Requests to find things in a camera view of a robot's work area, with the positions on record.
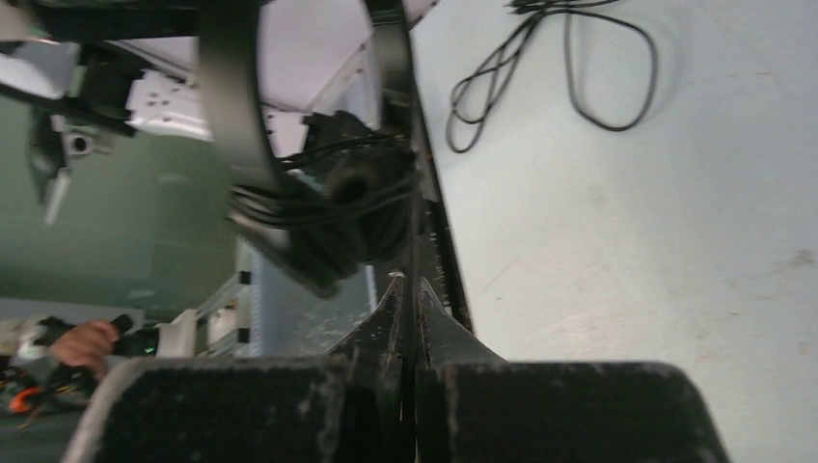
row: black tool handle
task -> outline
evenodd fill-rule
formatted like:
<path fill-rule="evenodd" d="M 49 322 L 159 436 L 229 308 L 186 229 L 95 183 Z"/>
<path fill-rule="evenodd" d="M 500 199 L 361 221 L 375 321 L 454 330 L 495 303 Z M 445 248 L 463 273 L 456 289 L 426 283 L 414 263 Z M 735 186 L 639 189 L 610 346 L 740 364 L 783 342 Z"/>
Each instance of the black tool handle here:
<path fill-rule="evenodd" d="M 128 315 L 120 315 L 111 320 L 111 324 L 117 328 L 120 335 L 123 335 L 133 328 L 133 319 Z M 67 333 L 71 328 L 73 328 L 73 326 L 68 327 L 65 331 L 63 331 L 63 334 Z M 51 375 L 46 382 L 46 393 L 53 397 L 56 396 L 57 392 L 64 387 L 78 391 L 84 394 L 86 397 L 91 397 L 91 394 L 96 389 L 96 380 L 94 379 L 91 371 L 87 368 L 70 367 L 66 364 L 60 364 L 54 369 L 54 371 L 51 372 Z"/>
<path fill-rule="evenodd" d="M 111 320 L 111 324 L 117 328 L 120 335 L 123 335 L 133 328 L 133 318 L 123 314 Z M 45 334 L 37 340 L 39 345 L 51 345 L 77 326 L 53 317 L 43 320 L 40 325 L 45 327 Z"/>

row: coiled black cable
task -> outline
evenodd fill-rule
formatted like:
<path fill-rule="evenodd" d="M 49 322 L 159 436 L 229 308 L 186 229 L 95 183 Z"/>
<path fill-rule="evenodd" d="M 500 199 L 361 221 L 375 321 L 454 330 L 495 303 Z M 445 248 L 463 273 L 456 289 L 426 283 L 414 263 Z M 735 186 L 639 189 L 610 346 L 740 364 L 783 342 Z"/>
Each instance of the coiled black cable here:
<path fill-rule="evenodd" d="M 565 57 L 565 72 L 568 78 L 568 94 L 574 110 L 594 125 L 611 132 L 625 131 L 640 123 L 650 110 L 650 105 L 653 103 L 653 98 L 656 94 L 656 84 L 659 73 L 659 50 L 656 47 L 656 43 L 647 32 L 635 24 L 604 14 L 583 11 L 583 9 L 608 5 L 618 1 L 620 0 L 599 0 L 591 2 L 585 0 L 514 0 L 512 3 L 510 3 L 508 6 L 513 9 L 514 14 L 530 14 L 530 16 L 527 17 L 523 23 L 511 33 L 503 44 L 501 44 L 491 55 L 489 55 L 488 58 L 486 58 L 486 60 L 472 75 L 458 82 L 452 89 L 451 113 L 446 126 L 446 141 L 449 148 L 454 152 L 464 153 L 475 147 L 483 134 L 486 121 L 497 107 L 497 104 L 505 94 L 505 91 L 508 90 L 508 85 L 511 82 L 511 79 L 514 77 L 514 73 L 517 70 L 517 65 L 520 63 L 520 58 L 531 44 L 534 32 L 537 30 L 538 26 L 542 24 L 542 21 L 546 17 L 557 14 L 565 15 L 563 54 Z M 571 51 L 571 18 L 573 15 L 601 19 L 624 27 L 638 34 L 647 44 L 647 48 L 650 53 L 650 80 L 648 81 L 647 85 L 647 94 L 639 113 L 635 118 L 624 125 L 604 123 L 600 119 L 591 115 L 590 112 L 580 103 L 577 96 L 576 83 L 574 82 L 573 58 Z M 508 71 L 501 81 L 500 73 L 504 68 L 508 68 Z M 476 118 L 469 118 L 463 115 L 461 112 L 461 105 L 464 99 L 468 97 L 469 91 L 472 89 L 472 84 L 480 77 L 487 75 L 490 75 L 491 81 L 481 114 Z M 472 139 L 465 146 L 458 146 L 454 140 L 454 129 L 457 122 L 476 127 Z"/>
<path fill-rule="evenodd" d="M 343 140 L 312 150 L 304 150 L 282 159 L 281 163 L 285 171 L 292 171 L 337 155 L 341 151 L 346 152 L 348 156 L 354 156 L 356 150 L 368 148 L 395 150 L 396 155 L 401 156 L 405 161 L 403 176 L 376 191 L 368 191 L 362 198 L 356 198 L 344 204 L 333 203 L 321 197 L 279 198 L 268 191 L 237 185 L 232 188 L 230 206 L 233 210 L 266 227 L 292 231 L 353 220 L 411 197 L 415 191 L 416 181 L 415 170 L 411 162 L 414 154 L 408 142 L 394 137 L 373 133 L 367 137 Z"/>

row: scuff mark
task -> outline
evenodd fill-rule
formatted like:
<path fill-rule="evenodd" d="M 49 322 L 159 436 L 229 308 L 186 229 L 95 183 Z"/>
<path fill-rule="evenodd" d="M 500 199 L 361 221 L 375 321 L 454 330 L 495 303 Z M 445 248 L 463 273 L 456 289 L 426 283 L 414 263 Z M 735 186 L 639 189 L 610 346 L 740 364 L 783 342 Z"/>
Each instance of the scuff mark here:
<path fill-rule="evenodd" d="M 704 82 L 713 82 L 714 80 L 716 80 L 716 79 L 714 79 L 712 77 L 708 77 L 706 79 L 689 80 L 687 83 L 688 83 L 688 85 L 693 85 L 693 84 L 702 84 Z"/>
<path fill-rule="evenodd" d="M 505 265 L 503 268 L 501 268 L 501 269 L 500 269 L 500 271 L 497 273 L 497 275 L 495 275 L 495 276 L 494 276 L 494 278 L 492 278 L 492 279 L 491 279 L 491 280 L 488 282 L 488 284 L 487 284 L 487 285 L 486 285 L 486 286 L 483 288 L 483 290 L 482 290 L 480 293 L 482 294 L 482 293 L 484 293 L 485 291 L 487 291 L 487 290 L 488 290 L 488 289 L 489 289 L 489 288 L 490 288 L 490 287 L 491 287 L 493 284 L 495 284 L 495 283 L 496 283 L 496 282 L 497 282 L 497 281 L 498 281 L 498 280 L 499 280 L 499 279 L 502 277 L 502 275 L 503 275 L 503 274 L 505 274 L 505 272 L 507 272 L 507 271 L 508 271 L 508 269 L 510 269 L 510 268 L 511 268 L 511 266 L 512 266 L 512 265 L 514 265 L 514 264 L 517 262 L 517 260 L 519 260 L 519 259 L 520 259 L 520 256 L 515 256 L 515 257 L 514 257 L 512 260 L 510 260 L 510 261 L 509 261 L 509 262 L 508 262 L 508 263 L 507 263 L 507 264 L 506 264 L 506 265 Z"/>
<path fill-rule="evenodd" d="M 602 186 L 599 183 L 594 183 L 588 187 L 588 195 L 591 203 L 597 207 L 602 207 L 608 201 L 608 197 L 602 191 Z"/>
<path fill-rule="evenodd" d="M 705 15 L 713 19 L 722 32 L 724 32 L 728 37 L 734 39 L 742 48 L 747 50 L 749 54 L 753 55 L 760 63 L 761 68 L 775 68 L 771 66 L 770 60 L 767 59 L 767 56 L 761 51 L 761 49 L 756 47 L 753 40 L 754 36 L 748 35 L 748 31 L 734 27 L 732 24 L 728 23 L 723 17 L 713 12 L 710 7 L 708 7 L 708 2 L 694 2 L 693 5 L 695 8 L 699 9 Z M 770 73 L 769 76 L 773 79 L 773 83 L 776 84 L 782 93 L 787 95 L 787 97 L 793 96 L 790 89 L 783 85 L 783 82 L 779 81 L 775 74 Z"/>
<path fill-rule="evenodd" d="M 705 352 L 703 354 L 697 355 L 694 359 L 694 362 L 697 364 L 707 364 L 710 362 L 718 361 L 721 358 L 719 354 L 716 352 Z"/>
<path fill-rule="evenodd" d="M 815 265 L 815 253 L 809 251 L 807 249 L 801 249 L 796 256 L 794 256 L 790 261 L 790 267 L 804 267 L 807 265 Z"/>

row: white plastic part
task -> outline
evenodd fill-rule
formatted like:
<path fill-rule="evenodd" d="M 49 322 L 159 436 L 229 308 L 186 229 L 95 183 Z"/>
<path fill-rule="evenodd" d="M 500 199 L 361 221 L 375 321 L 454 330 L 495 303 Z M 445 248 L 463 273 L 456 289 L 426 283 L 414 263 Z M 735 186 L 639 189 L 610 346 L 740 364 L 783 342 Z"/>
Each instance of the white plastic part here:
<path fill-rule="evenodd" d="M 403 0 L 409 22 L 417 24 L 424 16 L 444 0 Z"/>
<path fill-rule="evenodd" d="M 45 334 L 45 327 L 40 325 L 40 320 L 45 316 L 36 316 L 27 319 L 20 325 L 19 347 L 17 348 L 17 358 L 23 362 L 32 362 L 40 359 L 48 353 L 48 347 L 36 345 L 35 342 Z"/>
<path fill-rule="evenodd" d="M 210 347 L 218 340 L 238 328 L 236 311 L 219 309 L 207 320 L 207 346 Z"/>
<path fill-rule="evenodd" d="M 196 351 L 196 332 L 199 311 L 188 309 L 171 323 L 159 323 L 159 346 L 156 357 L 163 359 L 187 359 Z"/>
<path fill-rule="evenodd" d="M 48 186 L 48 193 L 45 200 L 45 224 L 52 227 L 57 223 L 60 209 L 68 195 L 68 188 L 71 186 L 71 170 L 67 167 L 57 172 L 57 178 L 53 179 Z"/>
<path fill-rule="evenodd" d="M 132 127 L 153 135 L 212 140 L 196 90 L 155 70 L 134 81 L 126 108 Z"/>

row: finger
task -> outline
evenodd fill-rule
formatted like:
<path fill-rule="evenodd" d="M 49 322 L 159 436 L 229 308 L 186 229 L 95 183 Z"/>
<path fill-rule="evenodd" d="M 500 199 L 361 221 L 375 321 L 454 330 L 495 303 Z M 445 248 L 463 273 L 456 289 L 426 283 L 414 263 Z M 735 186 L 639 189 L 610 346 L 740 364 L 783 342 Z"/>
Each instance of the finger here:
<path fill-rule="evenodd" d="M 116 326 L 111 324 L 110 321 L 107 321 L 107 320 L 94 320 L 94 321 L 92 321 L 92 322 L 90 322 L 88 324 L 91 325 L 91 326 L 94 326 L 95 328 L 100 330 L 102 333 L 104 333 L 105 337 L 108 338 L 109 341 L 116 342 L 116 341 L 120 340 L 120 335 L 122 333 L 120 333 L 120 330 L 118 330 Z"/>
<path fill-rule="evenodd" d="M 95 378 L 101 378 L 108 372 L 108 364 L 104 357 L 87 354 L 78 350 L 81 344 L 66 347 L 66 357 L 61 362 L 69 367 L 82 367 L 89 369 Z"/>
<path fill-rule="evenodd" d="M 114 344 L 94 325 L 82 325 L 76 330 L 76 336 L 80 341 L 92 343 L 103 355 L 110 355 L 113 352 Z"/>
<path fill-rule="evenodd" d="M 108 372 L 108 364 L 106 364 L 105 359 L 101 357 L 80 355 L 77 357 L 77 361 L 79 365 L 74 365 L 73 367 L 83 367 L 89 369 L 94 375 L 94 378 L 97 378 L 97 380 L 104 377 Z"/>
<path fill-rule="evenodd" d="M 95 357 L 101 359 L 105 357 L 103 350 L 100 350 L 95 344 L 79 336 L 64 340 L 61 343 L 61 348 L 63 351 L 58 353 L 68 358 Z"/>

